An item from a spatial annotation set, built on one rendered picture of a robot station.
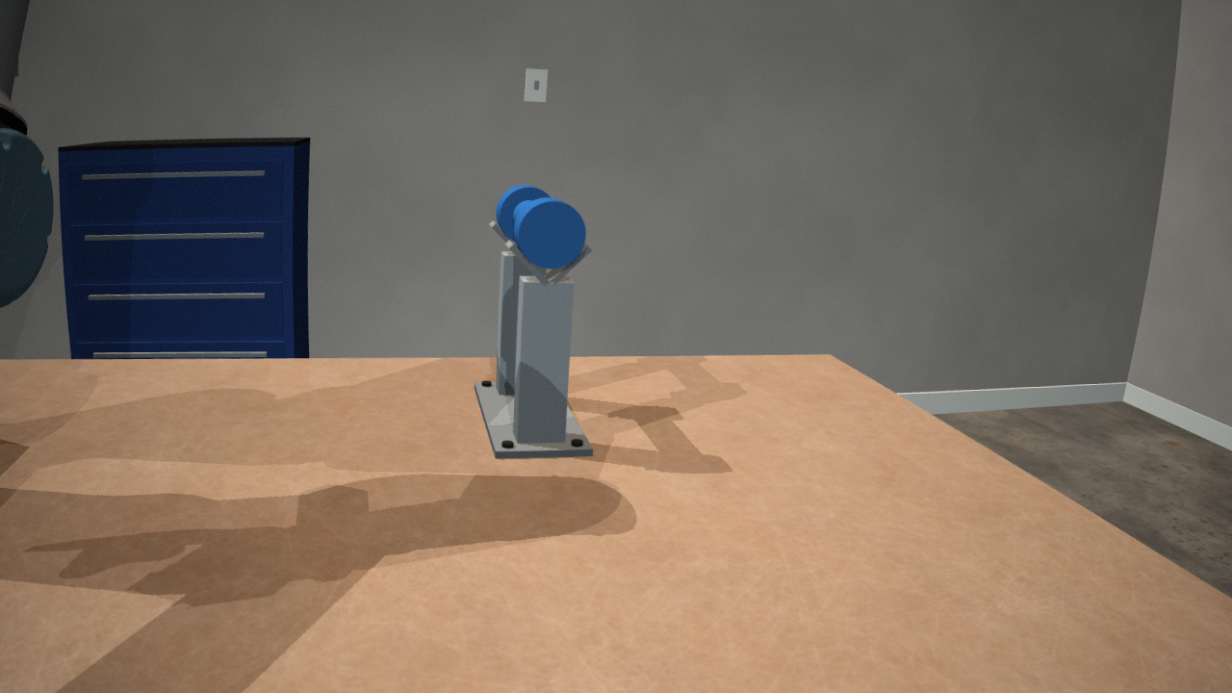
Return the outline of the blue dumbbell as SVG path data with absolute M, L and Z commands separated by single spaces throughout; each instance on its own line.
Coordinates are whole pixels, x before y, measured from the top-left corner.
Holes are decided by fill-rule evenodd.
M 501 195 L 496 221 L 509 240 L 537 268 L 559 269 L 582 253 L 586 228 L 570 205 L 536 186 L 519 185 Z

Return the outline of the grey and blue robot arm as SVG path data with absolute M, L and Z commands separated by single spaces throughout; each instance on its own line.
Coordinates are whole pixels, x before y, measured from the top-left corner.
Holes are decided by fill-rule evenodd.
M 34 282 L 53 223 L 49 169 L 12 104 L 28 2 L 0 0 L 0 308 Z

